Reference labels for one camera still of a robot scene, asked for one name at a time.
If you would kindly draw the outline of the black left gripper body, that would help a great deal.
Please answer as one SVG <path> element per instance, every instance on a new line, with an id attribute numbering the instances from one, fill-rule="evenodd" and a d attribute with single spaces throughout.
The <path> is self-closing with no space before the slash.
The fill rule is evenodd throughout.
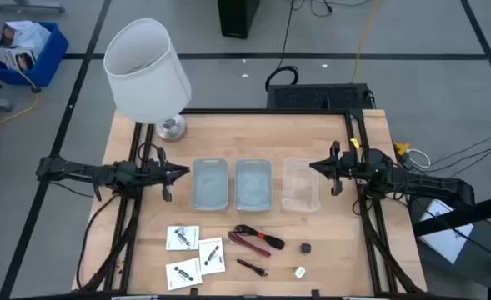
<path id="1" fill-rule="evenodd" d="M 166 155 L 158 154 L 158 167 L 156 169 L 156 174 L 151 176 L 152 185 L 162 185 L 162 195 L 165 202 L 171 202 L 173 200 L 172 196 L 172 181 L 169 177 L 169 171 L 166 167 Z"/>

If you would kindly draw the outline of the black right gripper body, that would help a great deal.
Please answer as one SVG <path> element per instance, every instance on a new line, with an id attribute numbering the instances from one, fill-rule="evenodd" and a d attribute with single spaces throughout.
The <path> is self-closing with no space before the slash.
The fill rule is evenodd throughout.
<path id="1" fill-rule="evenodd" d="M 340 178 L 352 179 L 352 171 L 358 164 L 357 153 L 355 150 L 349 150 L 342 152 L 339 141 L 334 141 L 330 154 L 333 158 L 333 171 L 331 172 L 333 187 L 331 188 L 331 194 L 338 196 L 343 191 L 343 184 Z"/>

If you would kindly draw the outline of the white and green acer box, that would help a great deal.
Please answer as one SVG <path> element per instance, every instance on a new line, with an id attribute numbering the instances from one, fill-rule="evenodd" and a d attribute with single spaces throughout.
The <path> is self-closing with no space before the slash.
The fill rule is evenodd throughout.
<path id="1" fill-rule="evenodd" d="M 198 250 L 199 236 L 199 226 L 169 226 L 166 249 L 168 251 Z"/>
<path id="2" fill-rule="evenodd" d="M 198 257 L 167 264 L 165 270 L 169 291 L 198 285 L 203 282 Z"/>
<path id="3" fill-rule="evenodd" d="M 223 239 L 214 237 L 200 240 L 199 260 L 202 275 L 223 273 L 226 270 Z"/>

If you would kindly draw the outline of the clear plastic bin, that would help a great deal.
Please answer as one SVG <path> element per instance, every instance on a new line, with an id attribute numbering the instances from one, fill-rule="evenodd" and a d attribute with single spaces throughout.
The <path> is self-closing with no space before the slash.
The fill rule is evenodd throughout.
<path id="1" fill-rule="evenodd" d="M 309 166 L 311 162 L 296 157 L 284 161 L 282 205 L 285 211 L 313 213 L 322 208 L 318 172 Z"/>

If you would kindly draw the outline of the grey plastic bin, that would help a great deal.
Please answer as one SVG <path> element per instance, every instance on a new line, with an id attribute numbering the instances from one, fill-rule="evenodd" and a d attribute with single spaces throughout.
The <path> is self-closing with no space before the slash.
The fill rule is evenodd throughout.
<path id="1" fill-rule="evenodd" d="M 228 205 L 228 161 L 204 158 L 193 161 L 191 207 L 199 211 L 221 211 Z"/>
<path id="2" fill-rule="evenodd" d="M 267 212 L 273 207 L 272 164 L 265 159 L 240 159 L 235 165 L 235 207 Z"/>

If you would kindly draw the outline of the black computer case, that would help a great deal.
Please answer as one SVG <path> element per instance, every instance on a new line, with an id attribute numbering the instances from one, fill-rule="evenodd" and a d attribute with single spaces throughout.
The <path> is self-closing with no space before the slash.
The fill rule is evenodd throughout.
<path id="1" fill-rule="evenodd" d="M 272 85 L 268 88 L 267 108 L 334 112 L 375 109 L 376 103 L 365 83 Z"/>

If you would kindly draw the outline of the white shade table lamp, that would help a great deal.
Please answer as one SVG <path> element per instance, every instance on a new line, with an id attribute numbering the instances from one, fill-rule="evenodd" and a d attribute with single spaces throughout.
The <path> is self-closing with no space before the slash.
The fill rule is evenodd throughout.
<path id="1" fill-rule="evenodd" d="M 109 43 L 103 67 L 122 115 L 154 125 L 165 141 L 185 136 L 187 124 L 180 112 L 192 100 L 192 86 L 159 21 L 141 18 L 125 26 Z"/>

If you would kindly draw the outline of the black metal beam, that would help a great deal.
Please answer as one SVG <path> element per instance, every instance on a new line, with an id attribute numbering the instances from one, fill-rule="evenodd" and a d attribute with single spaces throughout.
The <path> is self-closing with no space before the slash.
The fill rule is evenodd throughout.
<path id="1" fill-rule="evenodd" d="M 491 218 L 491 199 L 480 202 L 470 210 L 455 210 L 444 215 L 416 222 L 413 225 L 414 234 L 423 236 L 440 232 L 449 228 L 461 227 Z"/>

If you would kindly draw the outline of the white cardboard box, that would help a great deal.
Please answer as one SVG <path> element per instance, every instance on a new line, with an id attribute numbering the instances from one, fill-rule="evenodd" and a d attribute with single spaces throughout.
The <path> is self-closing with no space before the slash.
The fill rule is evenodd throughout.
<path id="1" fill-rule="evenodd" d="M 441 214 L 452 211 L 453 209 L 441 200 L 433 199 L 423 210 L 420 221 L 439 217 Z M 467 224 L 461 227 L 455 227 L 454 229 L 429 233 L 421 236 L 419 239 L 450 263 L 455 263 L 463 246 L 467 242 L 465 236 L 469 237 L 473 228 L 473 224 Z"/>

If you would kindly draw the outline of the blue plastic crate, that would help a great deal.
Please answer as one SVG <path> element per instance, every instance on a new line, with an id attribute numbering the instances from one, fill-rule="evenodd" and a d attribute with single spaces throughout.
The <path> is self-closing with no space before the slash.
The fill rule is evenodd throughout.
<path id="1" fill-rule="evenodd" d="M 60 62 L 66 53 L 69 42 L 62 34 L 59 26 L 55 22 L 36 22 L 40 23 L 51 35 L 41 52 L 34 52 L 35 66 L 26 72 L 8 69 L 0 61 L 0 81 L 9 85 L 35 85 L 44 88 L 49 85 Z"/>

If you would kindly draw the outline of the black tower case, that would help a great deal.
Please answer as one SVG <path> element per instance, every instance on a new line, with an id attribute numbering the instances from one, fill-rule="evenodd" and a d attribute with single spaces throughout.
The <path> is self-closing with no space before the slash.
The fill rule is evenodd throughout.
<path id="1" fill-rule="evenodd" d="M 260 0 L 218 0 L 221 34 L 247 39 L 259 5 Z"/>

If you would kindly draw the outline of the white paper bag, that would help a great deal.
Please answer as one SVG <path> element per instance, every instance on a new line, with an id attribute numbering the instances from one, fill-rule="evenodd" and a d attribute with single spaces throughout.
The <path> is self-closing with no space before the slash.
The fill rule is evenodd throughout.
<path id="1" fill-rule="evenodd" d="M 0 48 L 25 48 L 40 53 L 51 32 L 38 22 L 10 21 L 3 24 Z"/>

